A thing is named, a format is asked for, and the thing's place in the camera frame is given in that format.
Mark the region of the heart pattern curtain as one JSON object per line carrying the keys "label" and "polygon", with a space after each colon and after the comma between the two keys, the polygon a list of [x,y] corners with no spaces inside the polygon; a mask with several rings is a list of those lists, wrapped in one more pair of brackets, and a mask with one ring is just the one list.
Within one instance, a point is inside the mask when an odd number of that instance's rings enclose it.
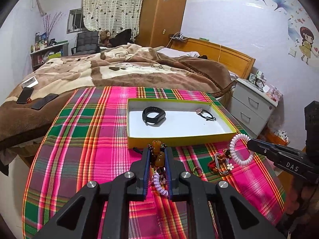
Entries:
{"label": "heart pattern curtain", "polygon": [[111,37],[131,30],[131,39],[139,34],[143,0],[82,0],[84,26],[90,31],[108,30]]}

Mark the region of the orange bin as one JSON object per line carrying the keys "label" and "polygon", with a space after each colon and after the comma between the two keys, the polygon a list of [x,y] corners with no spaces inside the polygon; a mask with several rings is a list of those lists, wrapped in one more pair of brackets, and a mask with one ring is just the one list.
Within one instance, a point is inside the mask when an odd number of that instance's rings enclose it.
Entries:
{"label": "orange bin", "polygon": [[279,136],[275,135],[269,129],[264,129],[258,136],[258,139],[272,143],[272,144],[278,144],[283,146],[287,146],[289,144],[285,140],[281,139]]}

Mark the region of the brown patterned blanket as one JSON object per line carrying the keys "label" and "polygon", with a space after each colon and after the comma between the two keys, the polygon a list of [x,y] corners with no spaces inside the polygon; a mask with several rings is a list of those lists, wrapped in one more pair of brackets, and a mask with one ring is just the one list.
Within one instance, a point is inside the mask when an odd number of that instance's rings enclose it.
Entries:
{"label": "brown patterned blanket", "polygon": [[[1,149],[44,136],[73,91],[82,87],[153,87],[202,91],[218,98],[234,81],[221,63],[182,56],[171,58],[153,48],[126,44],[92,55],[53,58],[38,68],[31,101],[16,101],[17,85],[1,105]],[[31,107],[48,94],[58,94],[41,110]]]}

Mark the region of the white pillow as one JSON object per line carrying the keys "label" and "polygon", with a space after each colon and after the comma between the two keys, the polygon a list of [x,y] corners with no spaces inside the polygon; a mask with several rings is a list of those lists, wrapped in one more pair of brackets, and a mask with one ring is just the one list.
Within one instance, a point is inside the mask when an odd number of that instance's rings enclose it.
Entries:
{"label": "white pillow", "polygon": [[171,58],[177,58],[182,56],[195,57],[195,58],[200,57],[200,54],[197,51],[184,52],[184,51],[174,50],[170,48],[162,48],[162,49],[159,49],[157,52]]}

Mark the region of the white bookshelf desk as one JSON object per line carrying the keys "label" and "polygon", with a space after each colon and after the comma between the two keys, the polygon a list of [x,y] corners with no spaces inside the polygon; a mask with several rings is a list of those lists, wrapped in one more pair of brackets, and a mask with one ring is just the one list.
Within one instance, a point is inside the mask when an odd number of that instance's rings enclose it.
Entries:
{"label": "white bookshelf desk", "polygon": [[30,54],[32,70],[35,71],[48,60],[62,56],[68,56],[69,43],[59,43],[39,49]]}

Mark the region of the wooden headboard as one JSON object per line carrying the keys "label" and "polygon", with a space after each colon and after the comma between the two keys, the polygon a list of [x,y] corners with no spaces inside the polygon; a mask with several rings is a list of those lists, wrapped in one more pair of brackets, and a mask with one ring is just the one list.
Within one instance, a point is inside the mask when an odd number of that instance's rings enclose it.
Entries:
{"label": "wooden headboard", "polygon": [[245,53],[200,39],[188,38],[186,41],[174,39],[170,48],[183,52],[197,51],[200,56],[205,55],[209,60],[223,64],[242,79],[249,77],[255,63],[255,59]]}

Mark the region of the red knot charm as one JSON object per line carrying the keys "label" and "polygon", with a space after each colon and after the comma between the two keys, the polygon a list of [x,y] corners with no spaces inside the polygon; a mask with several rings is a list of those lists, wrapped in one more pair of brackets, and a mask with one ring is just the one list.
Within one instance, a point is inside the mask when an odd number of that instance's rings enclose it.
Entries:
{"label": "red knot charm", "polygon": [[234,169],[234,165],[230,163],[232,156],[229,149],[225,149],[223,153],[216,153],[213,160],[208,163],[209,170],[220,176],[226,176]]}

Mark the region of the black fitness band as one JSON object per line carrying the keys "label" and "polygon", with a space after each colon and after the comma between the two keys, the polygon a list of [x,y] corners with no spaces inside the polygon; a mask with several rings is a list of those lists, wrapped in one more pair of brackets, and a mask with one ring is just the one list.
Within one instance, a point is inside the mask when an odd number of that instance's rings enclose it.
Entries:
{"label": "black fitness band", "polygon": [[166,121],[166,112],[159,107],[149,106],[143,110],[142,120],[148,126],[159,126]]}

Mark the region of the teddy bear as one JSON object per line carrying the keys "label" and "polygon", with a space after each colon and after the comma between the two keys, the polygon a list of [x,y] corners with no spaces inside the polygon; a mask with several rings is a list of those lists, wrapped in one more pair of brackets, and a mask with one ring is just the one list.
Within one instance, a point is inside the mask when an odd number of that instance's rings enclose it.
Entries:
{"label": "teddy bear", "polygon": [[108,30],[101,31],[99,38],[100,38],[99,46],[103,46],[106,48],[112,47],[112,44],[109,41],[111,38],[110,31],[108,31]]}

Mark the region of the yellow-green shallow box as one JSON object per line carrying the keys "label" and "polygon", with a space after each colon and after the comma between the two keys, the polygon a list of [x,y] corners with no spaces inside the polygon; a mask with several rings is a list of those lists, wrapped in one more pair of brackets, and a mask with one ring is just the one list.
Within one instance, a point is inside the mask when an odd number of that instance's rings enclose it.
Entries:
{"label": "yellow-green shallow box", "polygon": [[[142,120],[146,107],[166,112],[166,121],[148,126]],[[169,147],[228,142],[236,134],[235,126],[213,102],[130,98],[127,104],[128,148],[144,148],[154,140]]]}

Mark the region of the black office chair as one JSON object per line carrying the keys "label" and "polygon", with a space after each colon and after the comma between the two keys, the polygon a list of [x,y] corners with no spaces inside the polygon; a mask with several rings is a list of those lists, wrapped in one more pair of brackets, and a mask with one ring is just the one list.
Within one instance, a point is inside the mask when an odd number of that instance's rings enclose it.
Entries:
{"label": "black office chair", "polygon": [[98,31],[84,31],[77,34],[75,47],[71,48],[73,56],[91,55],[98,52],[100,52]]}

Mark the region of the dried branch vase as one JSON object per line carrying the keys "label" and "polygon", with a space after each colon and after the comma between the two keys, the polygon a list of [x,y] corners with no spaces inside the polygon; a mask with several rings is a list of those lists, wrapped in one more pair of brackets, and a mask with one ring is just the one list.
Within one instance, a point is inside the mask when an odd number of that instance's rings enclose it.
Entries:
{"label": "dried branch vase", "polygon": [[53,16],[51,16],[50,14],[46,14],[42,17],[44,32],[46,33],[46,40],[48,45],[50,44],[50,34],[62,16],[63,12],[60,11],[56,12]]}

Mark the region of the black smartphone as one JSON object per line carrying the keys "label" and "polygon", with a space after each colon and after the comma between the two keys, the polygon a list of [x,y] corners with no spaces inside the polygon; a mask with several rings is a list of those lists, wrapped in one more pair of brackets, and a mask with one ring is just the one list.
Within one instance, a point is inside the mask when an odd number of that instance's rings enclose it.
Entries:
{"label": "black smartphone", "polygon": [[25,87],[20,93],[16,103],[27,104],[31,99],[32,93],[33,93],[33,87]]}

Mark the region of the dark smartphone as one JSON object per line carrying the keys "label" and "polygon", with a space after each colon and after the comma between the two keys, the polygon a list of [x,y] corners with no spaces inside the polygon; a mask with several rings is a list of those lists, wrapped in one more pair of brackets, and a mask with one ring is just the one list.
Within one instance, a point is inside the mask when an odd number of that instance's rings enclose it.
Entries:
{"label": "dark smartphone", "polygon": [[59,95],[58,94],[53,94],[50,93],[47,96],[45,96],[44,98],[41,98],[39,101],[37,101],[32,107],[31,109],[33,110],[41,110],[46,104],[48,104],[49,102],[53,101],[54,99],[56,99]]}

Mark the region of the grey nightstand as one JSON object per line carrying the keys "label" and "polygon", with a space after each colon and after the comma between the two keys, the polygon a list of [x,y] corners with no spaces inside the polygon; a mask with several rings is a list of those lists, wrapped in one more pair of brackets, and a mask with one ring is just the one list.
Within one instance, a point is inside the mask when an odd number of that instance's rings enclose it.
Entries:
{"label": "grey nightstand", "polygon": [[250,137],[257,138],[277,106],[278,102],[247,79],[238,78],[227,110]]}

